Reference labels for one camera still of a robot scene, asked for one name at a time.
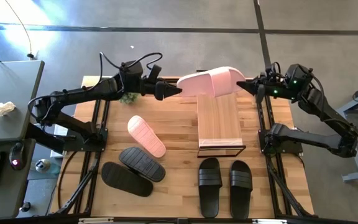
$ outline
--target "desk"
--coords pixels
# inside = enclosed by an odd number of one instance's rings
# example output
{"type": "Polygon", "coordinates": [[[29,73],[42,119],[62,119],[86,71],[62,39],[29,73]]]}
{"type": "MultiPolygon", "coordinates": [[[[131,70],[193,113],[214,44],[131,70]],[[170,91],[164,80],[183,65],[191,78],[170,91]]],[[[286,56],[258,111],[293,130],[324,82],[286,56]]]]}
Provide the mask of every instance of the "desk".
{"type": "Polygon", "coordinates": [[[11,101],[16,105],[15,110],[0,118],[0,219],[16,217],[23,203],[35,140],[23,142],[27,159],[23,169],[13,170],[8,156],[10,148],[25,139],[27,128],[32,126],[27,104],[37,94],[43,69],[40,60],[0,63],[0,103],[11,101]]]}
{"type": "MultiPolygon", "coordinates": [[[[97,82],[98,77],[84,77],[83,85],[97,82]]],[[[231,218],[229,209],[229,167],[236,160],[245,161],[252,170],[254,190],[251,194],[250,218],[273,218],[272,199],[265,157],[260,153],[257,131],[259,119],[253,96],[246,91],[237,93],[242,140],[247,148],[236,158],[218,158],[221,166],[223,187],[220,190],[219,214],[217,218],[231,218]]],[[[287,100],[272,100],[276,122],[293,126],[291,111],[287,100]]],[[[91,121],[94,102],[77,105],[75,118],[91,121]]],[[[124,105],[111,102],[107,128],[109,136],[106,150],[101,156],[100,167],[108,161],[117,162],[122,150],[139,146],[127,132],[127,122],[134,115],[143,117],[154,129],[156,135],[166,145],[166,154],[157,159],[166,170],[165,178],[153,183],[151,196],[143,198],[108,187],[101,179],[100,170],[94,193],[92,217],[202,217],[198,197],[198,167],[203,159],[197,158],[198,127],[196,98],[173,96],[157,101],[153,96],[139,97],[135,104],[124,105]]],[[[70,197],[78,185],[83,162],[83,153],[77,153],[67,165],[62,180],[62,204],[70,197]]],[[[303,166],[294,155],[283,154],[282,160],[288,188],[304,208],[313,213],[308,184],[303,166]]],[[[82,199],[85,207],[88,187],[82,199]]],[[[280,208],[284,210],[283,197],[278,190],[280,208]]],[[[57,194],[51,206],[56,211],[57,194]]]]}

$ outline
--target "computer mouse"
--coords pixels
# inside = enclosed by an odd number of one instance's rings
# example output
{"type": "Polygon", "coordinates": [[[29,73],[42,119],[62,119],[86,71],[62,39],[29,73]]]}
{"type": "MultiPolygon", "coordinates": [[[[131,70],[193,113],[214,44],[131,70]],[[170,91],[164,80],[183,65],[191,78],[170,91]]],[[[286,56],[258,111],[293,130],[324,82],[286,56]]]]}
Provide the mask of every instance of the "computer mouse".
{"type": "Polygon", "coordinates": [[[21,170],[25,167],[25,159],[23,156],[24,145],[17,142],[11,147],[9,152],[9,162],[14,170],[21,170]]]}

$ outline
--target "black slide sandal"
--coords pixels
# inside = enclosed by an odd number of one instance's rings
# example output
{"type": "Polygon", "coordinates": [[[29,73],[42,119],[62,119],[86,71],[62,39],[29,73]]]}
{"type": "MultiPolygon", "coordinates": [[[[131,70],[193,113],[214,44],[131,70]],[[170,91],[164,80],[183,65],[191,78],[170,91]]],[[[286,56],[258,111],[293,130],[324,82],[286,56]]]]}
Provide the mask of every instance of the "black slide sandal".
{"type": "Polygon", "coordinates": [[[149,180],[114,162],[103,164],[101,176],[108,186],[141,197],[147,197],[153,191],[153,184],[149,180]]]}
{"type": "Polygon", "coordinates": [[[165,169],[138,147],[123,150],[119,160],[134,172],[154,182],[160,182],[165,177],[165,169]]]}
{"type": "Polygon", "coordinates": [[[248,218],[252,192],[251,170],[245,162],[234,161],[229,175],[231,216],[238,220],[245,220],[248,218]]]}
{"type": "Polygon", "coordinates": [[[219,212],[219,189],[222,177],[219,161],[207,158],[198,169],[198,193],[200,195],[201,214],[205,218],[214,218],[219,212]]]}

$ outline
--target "gray desk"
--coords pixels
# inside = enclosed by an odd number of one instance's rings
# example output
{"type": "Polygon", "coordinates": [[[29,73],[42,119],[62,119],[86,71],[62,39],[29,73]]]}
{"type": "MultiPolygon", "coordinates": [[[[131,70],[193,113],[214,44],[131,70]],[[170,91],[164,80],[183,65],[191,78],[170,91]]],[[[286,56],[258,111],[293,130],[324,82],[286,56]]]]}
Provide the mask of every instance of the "gray desk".
{"type": "Polygon", "coordinates": [[[26,165],[21,170],[14,170],[8,161],[9,150],[14,143],[15,142],[7,143],[0,146],[0,152],[2,152],[3,155],[0,165],[0,219],[14,218],[19,213],[19,208],[22,206],[24,199],[27,176],[35,147],[34,139],[26,139],[23,142],[26,165]]]}
{"type": "Polygon", "coordinates": [[[37,94],[43,69],[43,61],[0,63],[0,103],[11,101],[16,105],[14,111],[0,118],[0,152],[4,156],[0,170],[0,219],[16,217],[23,203],[35,140],[23,142],[26,166],[22,170],[13,170],[8,156],[13,144],[25,138],[30,121],[27,104],[37,94]]]}
{"type": "Polygon", "coordinates": [[[0,63],[0,103],[16,105],[0,118],[0,141],[23,139],[30,119],[27,104],[37,94],[43,69],[43,61],[0,63]]]}

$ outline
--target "white tissue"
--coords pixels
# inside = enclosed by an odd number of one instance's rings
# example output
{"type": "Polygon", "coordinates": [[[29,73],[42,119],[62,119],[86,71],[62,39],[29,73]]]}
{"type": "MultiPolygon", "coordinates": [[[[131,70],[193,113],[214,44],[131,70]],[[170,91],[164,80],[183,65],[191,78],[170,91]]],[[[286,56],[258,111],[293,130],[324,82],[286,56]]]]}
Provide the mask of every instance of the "white tissue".
{"type": "Polygon", "coordinates": [[[11,112],[16,106],[12,102],[0,103],[0,117],[11,112]]]}

